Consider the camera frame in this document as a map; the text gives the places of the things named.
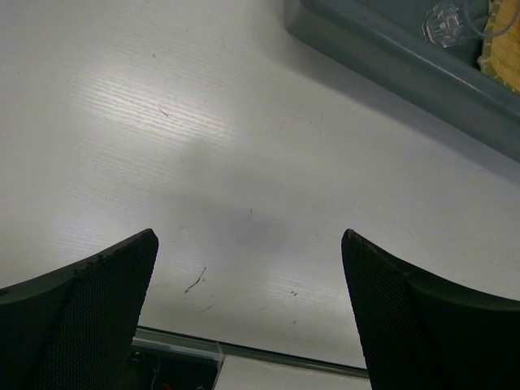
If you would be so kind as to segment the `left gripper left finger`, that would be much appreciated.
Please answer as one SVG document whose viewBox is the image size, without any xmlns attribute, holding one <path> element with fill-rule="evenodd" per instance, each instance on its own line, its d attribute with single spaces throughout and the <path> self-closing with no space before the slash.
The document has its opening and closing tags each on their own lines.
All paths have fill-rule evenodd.
<svg viewBox="0 0 520 390">
<path fill-rule="evenodd" d="M 145 229 L 1 290 L 3 389 L 115 389 L 154 271 Z"/>
</svg>

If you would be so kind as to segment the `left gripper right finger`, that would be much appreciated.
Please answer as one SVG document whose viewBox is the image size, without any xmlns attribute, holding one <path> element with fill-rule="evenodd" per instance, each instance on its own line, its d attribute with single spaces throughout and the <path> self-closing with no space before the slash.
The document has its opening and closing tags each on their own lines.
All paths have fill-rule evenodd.
<svg viewBox="0 0 520 390">
<path fill-rule="evenodd" d="M 403 261 L 347 230 L 344 275 L 373 389 L 517 389 L 519 303 Z"/>
</svg>

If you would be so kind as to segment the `woven bamboo mat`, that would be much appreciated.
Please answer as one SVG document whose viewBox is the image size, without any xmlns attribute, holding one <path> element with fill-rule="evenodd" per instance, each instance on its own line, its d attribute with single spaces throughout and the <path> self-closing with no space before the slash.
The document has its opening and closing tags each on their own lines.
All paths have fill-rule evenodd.
<svg viewBox="0 0 520 390">
<path fill-rule="evenodd" d="M 483 40 L 482 54 L 478 58 L 480 71 L 519 93 L 519 16 L 515 16 L 518 2 L 514 0 L 489 1 L 489 19 L 484 32 L 498 33 L 514 20 L 504 34 Z"/>
</svg>

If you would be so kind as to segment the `clear plastic cup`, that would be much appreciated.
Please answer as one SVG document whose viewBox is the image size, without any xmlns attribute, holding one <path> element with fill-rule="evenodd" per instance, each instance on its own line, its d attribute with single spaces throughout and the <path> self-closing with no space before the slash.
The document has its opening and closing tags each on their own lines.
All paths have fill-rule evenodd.
<svg viewBox="0 0 520 390">
<path fill-rule="evenodd" d="M 460 44 L 462 30 L 460 9 L 454 1 L 441 1 L 433 6 L 422 24 L 425 39 L 444 48 Z"/>
<path fill-rule="evenodd" d="M 507 33 L 519 18 L 519 1 L 463 1 L 471 37 L 492 39 Z"/>
</svg>

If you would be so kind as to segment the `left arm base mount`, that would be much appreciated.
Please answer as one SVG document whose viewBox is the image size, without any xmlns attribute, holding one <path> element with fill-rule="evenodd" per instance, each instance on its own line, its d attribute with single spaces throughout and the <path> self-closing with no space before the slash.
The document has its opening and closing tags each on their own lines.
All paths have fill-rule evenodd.
<svg viewBox="0 0 520 390">
<path fill-rule="evenodd" d="M 138 327 L 117 388 L 211 390 L 224 359 L 217 341 Z"/>
</svg>

